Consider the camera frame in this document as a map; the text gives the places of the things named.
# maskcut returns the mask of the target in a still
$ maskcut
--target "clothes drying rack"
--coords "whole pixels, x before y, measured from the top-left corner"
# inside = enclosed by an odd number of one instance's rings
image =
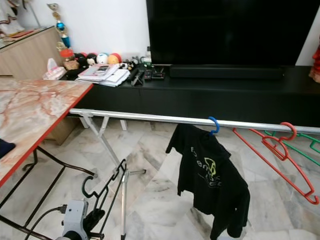
[[[151,115],[151,114],[139,114],[130,112],[115,112],[115,111],[103,111],[103,110],[93,110],[93,109],[79,109],[72,108],[70,110],[71,114],[79,115],[83,117],[83,121],[90,127],[102,145],[105,147],[106,151],[110,155],[115,167],[119,166],[121,162],[117,158],[112,147],[108,143],[104,136],[108,121],[110,118],[116,118],[120,120],[137,120],[137,121],[151,121],[151,122],[165,122],[165,123],[183,123],[183,124],[194,124],[203,126],[214,126],[215,123],[210,119],[202,118],[190,118],[190,117],[177,117],[177,116],[162,116],[162,115]],[[98,127],[92,117],[103,117],[103,121],[100,127]],[[227,121],[218,120],[218,124],[221,127],[228,128],[241,128],[241,129],[256,129],[256,130],[266,130],[266,131],[277,131],[277,132],[291,132],[291,129],[285,125],[280,124],[268,124],[268,123],[255,123],[255,122],[241,122],[241,121]],[[320,135],[320,127],[308,127],[308,126],[295,126],[298,133],[302,134],[317,134]],[[131,175],[144,174],[145,169],[129,171],[125,170],[122,182],[122,209],[121,209],[121,240],[126,238],[126,204],[127,204],[127,183],[128,178]]]

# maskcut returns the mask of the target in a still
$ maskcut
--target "marble floor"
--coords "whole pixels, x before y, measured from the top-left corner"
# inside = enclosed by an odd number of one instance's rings
[[[175,124],[169,123],[128,121],[128,131],[122,131],[120,121],[110,120],[104,133],[118,158],[126,158],[131,170],[147,169],[146,174],[133,175],[129,179],[128,240],[209,240],[213,216],[193,208],[191,193],[184,192],[182,196],[177,196],[181,156],[174,150],[170,154],[165,153],[175,127]],[[297,170],[288,162],[276,160],[256,134],[245,129],[239,129],[239,132],[297,186],[304,191],[308,190]],[[297,194],[230,128],[222,128],[217,138],[232,154],[231,161],[248,183],[251,194],[247,227],[243,229],[239,239],[320,240],[320,205],[312,205]],[[308,148],[310,143],[305,139],[297,138],[293,144],[320,161],[320,154],[317,155]],[[77,126],[61,146],[50,140],[45,140],[41,146],[64,162],[97,172],[98,178],[88,182],[88,191],[99,191],[114,169],[104,147],[90,129],[84,129],[81,125]],[[320,166],[294,151],[290,153],[312,181],[315,194],[320,196]],[[39,154],[38,165],[0,210],[0,214],[22,224],[59,169],[58,164]],[[20,167],[0,188],[0,200],[22,174]],[[67,169],[34,219],[50,208],[67,204],[71,199],[83,199],[81,185],[86,176],[85,173]],[[111,186],[106,208],[115,188],[115,184]],[[63,231],[63,218],[63,214],[52,212],[35,230],[55,239]],[[120,239],[120,224],[121,200],[117,198],[103,231],[106,240]],[[0,222],[0,240],[22,239],[24,234]],[[224,232],[219,239],[231,238]]]

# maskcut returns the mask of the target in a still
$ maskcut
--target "paper stack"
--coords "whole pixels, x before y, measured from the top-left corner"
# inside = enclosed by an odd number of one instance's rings
[[[101,66],[92,66],[78,75],[77,82],[90,82],[109,87],[116,87],[123,83],[130,72],[127,69],[119,69],[120,64],[110,65],[106,71],[101,74]]]
[[[109,87],[117,87],[127,80],[129,75],[130,72],[128,69],[118,69],[114,74],[109,76],[107,79],[100,81],[98,84]]]

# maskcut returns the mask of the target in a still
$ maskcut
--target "white wall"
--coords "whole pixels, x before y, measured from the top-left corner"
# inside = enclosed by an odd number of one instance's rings
[[[47,3],[58,3],[75,52],[143,55],[150,45],[146,0],[31,0],[42,26],[56,23]],[[23,26],[37,25],[30,10],[19,8]],[[311,66],[319,45],[320,9],[296,62]]]
[[[314,18],[313,24],[305,40],[300,56],[296,61],[296,65],[312,66],[314,64],[314,60],[312,56],[315,54],[317,47],[319,46],[319,36],[320,36],[320,8]]]

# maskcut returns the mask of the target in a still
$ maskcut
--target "black metal stand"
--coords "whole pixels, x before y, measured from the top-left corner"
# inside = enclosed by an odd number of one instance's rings
[[[87,169],[84,169],[82,167],[78,167],[78,166],[74,166],[74,165],[70,165],[68,163],[65,163],[63,161],[60,161],[59,159],[57,159],[55,156],[53,156],[52,154],[50,154],[49,152],[47,152],[46,150],[44,150],[42,147],[38,146],[34,151],[33,151],[33,163],[28,163],[26,164],[22,169],[24,171],[26,171],[24,173],[24,175],[19,179],[19,181],[14,185],[14,187],[11,189],[11,191],[4,197],[4,199],[0,202],[0,209],[2,208],[2,206],[8,201],[8,199],[11,197],[11,195],[16,191],[16,189],[19,187],[19,185],[23,182],[23,180],[29,175],[29,173],[32,171],[32,169],[35,167],[35,165],[38,163],[38,155],[37,155],[37,150],[39,150],[41,153],[45,154],[46,156],[48,156],[49,158],[51,158],[53,161],[55,161],[56,163],[62,165],[61,170],[58,172],[58,174],[56,175],[56,177],[54,178],[54,180],[52,181],[52,183],[50,184],[49,188],[46,190],[46,192],[44,193],[44,195],[42,196],[42,198],[40,199],[40,201],[38,202],[38,204],[35,206],[35,208],[33,209],[32,213],[30,214],[30,216],[28,217],[28,219],[25,221],[24,225],[19,225],[16,222],[11,221],[10,219],[0,215],[0,221],[4,222],[5,224],[10,225],[11,227],[20,230],[26,234],[30,234],[33,237],[36,237],[38,239],[41,240],[52,240],[49,237],[46,237],[38,232],[35,231],[31,231],[28,227],[29,223],[31,222],[31,220],[33,219],[33,217],[36,215],[37,211],[39,210],[39,208],[41,207],[41,205],[43,204],[43,202],[46,200],[47,196],[49,195],[49,193],[51,192],[51,190],[54,188],[55,184],[57,183],[57,181],[59,180],[59,178],[61,177],[62,173],[64,172],[64,170],[66,168],[70,168],[70,169],[75,169],[81,172],[84,172],[86,174],[89,174],[91,176],[94,176],[95,173],[92,171],[89,171]]]
[[[93,191],[92,193],[88,193],[86,191],[86,188],[85,188],[86,182],[88,180],[92,180],[93,179],[92,176],[87,176],[86,179],[83,181],[83,183],[82,183],[82,193],[83,193],[83,195],[88,199],[90,199],[91,197],[95,197],[95,204],[94,204],[93,210],[88,214],[88,216],[85,218],[85,220],[83,222],[83,228],[84,228],[84,230],[86,231],[86,233],[88,234],[89,237],[99,238],[100,240],[104,239],[105,235],[102,232],[103,232],[103,230],[104,230],[104,228],[106,226],[107,220],[108,220],[108,218],[110,216],[111,210],[112,210],[112,208],[114,206],[116,197],[117,197],[118,192],[119,192],[119,188],[120,188],[120,186],[122,184],[124,175],[126,174],[127,170],[128,169],[127,169],[126,160],[123,159],[121,161],[121,163],[113,170],[112,176],[109,178],[109,180],[106,182],[106,184],[100,190],[99,193],[97,193],[96,191]],[[107,211],[107,213],[105,215],[105,211],[102,210],[102,206],[104,205],[104,203],[106,201],[106,198],[107,198],[107,195],[109,193],[109,184],[117,179],[117,177],[118,177],[120,172],[122,174],[121,174],[121,177],[119,178],[119,183],[118,183],[118,185],[116,187],[116,190],[115,190],[114,196],[112,198],[111,204],[110,204],[110,206],[108,208],[108,211]],[[95,225],[98,224],[99,220],[103,218],[104,215],[105,215],[105,217],[104,217],[103,224],[102,224],[102,226],[100,228],[99,233],[90,232],[95,227]]]

